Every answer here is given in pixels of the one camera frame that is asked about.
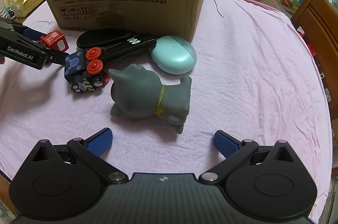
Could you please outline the black toy train engine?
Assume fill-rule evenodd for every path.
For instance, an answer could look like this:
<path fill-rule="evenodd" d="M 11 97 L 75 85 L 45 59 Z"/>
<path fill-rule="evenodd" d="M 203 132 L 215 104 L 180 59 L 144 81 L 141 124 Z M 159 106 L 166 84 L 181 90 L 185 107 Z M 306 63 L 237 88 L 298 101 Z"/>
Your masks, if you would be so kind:
<path fill-rule="evenodd" d="M 79 50 L 65 57 L 64 78 L 74 93 L 94 92 L 109 82 L 98 47 Z"/>

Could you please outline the pink table cloth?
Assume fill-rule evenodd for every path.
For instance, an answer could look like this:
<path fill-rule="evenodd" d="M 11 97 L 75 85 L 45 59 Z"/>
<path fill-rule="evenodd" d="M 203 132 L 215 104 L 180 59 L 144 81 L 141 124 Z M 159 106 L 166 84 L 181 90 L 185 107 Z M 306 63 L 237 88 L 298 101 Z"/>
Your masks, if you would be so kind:
<path fill-rule="evenodd" d="M 75 94 L 63 69 L 1 66 L 1 170 L 10 178 L 40 139 L 64 144 L 102 128 L 113 132 L 106 160 L 135 172 L 201 174 L 221 161 L 221 129 L 237 139 L 288 141 L 313 177 L 317 217 L 329 190 L 332 130 L 313 58 L 282 12 L 250 0 L 204 0 L 192 40 L 198 57 L 190 113 L 178 135 L 160 118 L 112 117 L 110 86 Z"/>

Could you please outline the red toy train car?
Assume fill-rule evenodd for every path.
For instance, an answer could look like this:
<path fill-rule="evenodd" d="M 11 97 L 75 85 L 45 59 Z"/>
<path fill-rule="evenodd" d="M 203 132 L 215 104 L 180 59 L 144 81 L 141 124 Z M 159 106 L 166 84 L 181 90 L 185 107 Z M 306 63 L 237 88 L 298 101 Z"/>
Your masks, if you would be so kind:
<path fill-rule="evenodd" d="M 49 48 L 66 52 L 69 49 L 65 36 L 58 30 L 54 30 L 41 37 L 41 41 Z"/>

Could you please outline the mint green earbud case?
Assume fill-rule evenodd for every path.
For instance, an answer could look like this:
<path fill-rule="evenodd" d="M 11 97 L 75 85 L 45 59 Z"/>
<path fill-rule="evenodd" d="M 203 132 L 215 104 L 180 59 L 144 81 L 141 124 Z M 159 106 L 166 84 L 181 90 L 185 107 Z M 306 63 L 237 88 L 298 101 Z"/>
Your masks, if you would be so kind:
<path fill-rule="evenodd" d="M 157 39 L 151 49 L 153 62 L 162 71 L 181 75 L 194 69 L 197 54 L 190 42 L 178 36 L 163 36 Z"/>

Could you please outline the black digital timer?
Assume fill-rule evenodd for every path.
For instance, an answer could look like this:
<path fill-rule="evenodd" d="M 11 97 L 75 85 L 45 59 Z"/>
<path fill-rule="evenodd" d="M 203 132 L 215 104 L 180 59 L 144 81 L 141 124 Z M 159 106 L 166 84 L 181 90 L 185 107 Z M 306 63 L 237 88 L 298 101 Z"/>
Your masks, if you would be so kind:
<path fill-rule="evenodd" d="M 104 64 L 116 61 L 136 52 L 156 46 L 157 37 L 150 34 L 129 34 L 115 39 L 108 46 L 101 48 L 100 60 Z"/>

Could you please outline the black oval case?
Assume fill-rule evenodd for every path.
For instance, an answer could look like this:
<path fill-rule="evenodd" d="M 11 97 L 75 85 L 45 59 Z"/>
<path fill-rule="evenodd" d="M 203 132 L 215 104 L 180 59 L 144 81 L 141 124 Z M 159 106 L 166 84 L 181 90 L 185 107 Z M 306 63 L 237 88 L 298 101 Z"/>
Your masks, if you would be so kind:
<path fill-rule="evenodd" d="M 76 41 L 80 49 L 89 49 L 92 47 L 103 47 L 110 44 L 115 39 L 129 35 L 130 31 L 113 27 L 92 29 L 81 34 Z"/>

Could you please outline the grey rubber cat toy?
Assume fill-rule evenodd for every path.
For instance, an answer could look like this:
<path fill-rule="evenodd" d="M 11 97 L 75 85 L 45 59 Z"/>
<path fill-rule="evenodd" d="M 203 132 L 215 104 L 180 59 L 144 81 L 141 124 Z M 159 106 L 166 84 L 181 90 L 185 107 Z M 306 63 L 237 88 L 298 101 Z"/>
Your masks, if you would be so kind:
<path fill-rule="evenodd" d="M 164 85 L 155 72 L 137 64 L 130 64 L 124 70 L 109 69 L 108 74 L 113 80 L 111 116 L 131 120 L 157 116 L 177 134 L 183 132 L 190 112 L 190 76 L 182 76 L 176 85 Z"/>

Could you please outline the wooden chair right side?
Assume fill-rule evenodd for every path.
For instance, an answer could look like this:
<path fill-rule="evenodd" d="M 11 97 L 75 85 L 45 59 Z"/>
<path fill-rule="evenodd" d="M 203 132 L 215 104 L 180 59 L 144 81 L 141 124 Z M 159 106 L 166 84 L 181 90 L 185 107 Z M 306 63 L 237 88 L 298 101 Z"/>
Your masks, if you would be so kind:
<path fill-rule="evenodd" d="M 293 26 L 302 27 L 306 40 L 314 48 L 324 72 L 331 101 L 331 119 L 337 118 L 337 11 L 327 0 L 305 0 L 291 18 Z"/>

